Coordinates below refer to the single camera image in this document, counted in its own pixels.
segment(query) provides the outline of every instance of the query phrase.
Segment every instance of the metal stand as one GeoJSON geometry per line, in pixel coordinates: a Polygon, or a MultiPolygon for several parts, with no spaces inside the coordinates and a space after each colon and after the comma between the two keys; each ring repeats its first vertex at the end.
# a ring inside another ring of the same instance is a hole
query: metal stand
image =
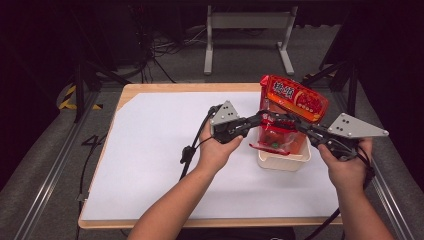
{"type": "Polygon", "coordinates": [[[286,69],[287,75],[294,75],[294,70],[287,54],[287,44],[296,19],[297,7],[292,7],[291,12],[212,12],[208,6],[207,15],[207,46],[205,56],[204,74],[212,74],[213,42],[212,29],[219,28],[282,28],[285,29],[284,39],[277,42],[278,51],[286,69]]]}

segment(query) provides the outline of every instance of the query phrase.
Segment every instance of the person's right hand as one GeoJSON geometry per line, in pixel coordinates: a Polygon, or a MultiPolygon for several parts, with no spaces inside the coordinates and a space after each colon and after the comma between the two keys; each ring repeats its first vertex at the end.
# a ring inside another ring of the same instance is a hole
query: person's right hand
{"type": "Polygon", "coordinates": [[[232,141],[221,144],[211,137],[210,130],[211,125],[207,121],[199,138],[200,142],[204,142],[200,145],[200,158],[196,168],[215,175],[225,166],[231,153],[239,147],[243,137],[237,136],[232,141]]]}
{"type": "MultiPolygon", "coordinates": [[[[359,142],[359,146],[364,149],[371,158],[372,139],[365,138],[359,142]]],[[[358,157],[349,161],[340,161],[331,154],[328,148],[321,144],[318,150],[322,159],[328,166],[328,174],[333,185],[338,192],[357,193],[363,192],[363,184],[366,175],[366,166],[358,157]]]]}

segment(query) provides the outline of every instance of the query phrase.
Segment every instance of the red bag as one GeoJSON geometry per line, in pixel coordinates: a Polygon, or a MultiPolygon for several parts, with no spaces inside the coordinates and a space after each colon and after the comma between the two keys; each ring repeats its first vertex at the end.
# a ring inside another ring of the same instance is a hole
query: red bag
{"type": "MultiPolygon", "coordinates": [[[[266,75],[262,86],[260,110],[294,113],[310,123],[319,122],[328,107],[328,100],[319,93],[287,78],[266,75]]],[[[259,127],[259,138],[251,147],[269,153],[298,154],[306,135],[293,130],[276,128],[271,121],[259,127]]]]}

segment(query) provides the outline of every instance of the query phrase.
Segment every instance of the triangular gripper plate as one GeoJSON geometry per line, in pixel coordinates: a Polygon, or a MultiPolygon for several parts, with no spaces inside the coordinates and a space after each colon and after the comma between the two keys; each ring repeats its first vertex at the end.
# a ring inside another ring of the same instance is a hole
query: triangular gripper plate
{"type": "Polygon", "coordinates": [[[234,121],[238,118],[239,118],[239,115],[236,109],[233,107],[233,104],[231,104],[230,101],[225,101],[225,103],[222,104],[221,108],[212,118],[211,125],[212,126],[219,125],[222,123],[234,121]]]}
{"type": "Polygon", "coordinates": [[[342,113],[328,128],[328,132],[346,138],[385,137],[389,132],[342,113]]]}

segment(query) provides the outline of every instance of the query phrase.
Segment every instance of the white board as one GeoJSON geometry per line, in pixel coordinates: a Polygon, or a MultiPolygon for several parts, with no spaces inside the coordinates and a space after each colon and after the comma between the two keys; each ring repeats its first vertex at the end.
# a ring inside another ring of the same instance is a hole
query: white board
{"type": "MultiPolygon", "coordinates": [[[[80,220],[136,220],[178,182],[181,151],[191,145],[211,106],[230,100],[254,115],[259,92],[141,93],[115,116],[80,220]]],[[[337,209],[327,167],[311,147],[297,172],[263,169],[251,130],[217,174],[190,219],[322,217],[337,209]]],[[[199,151],[190,169],[196,164],[199,151]]]]}

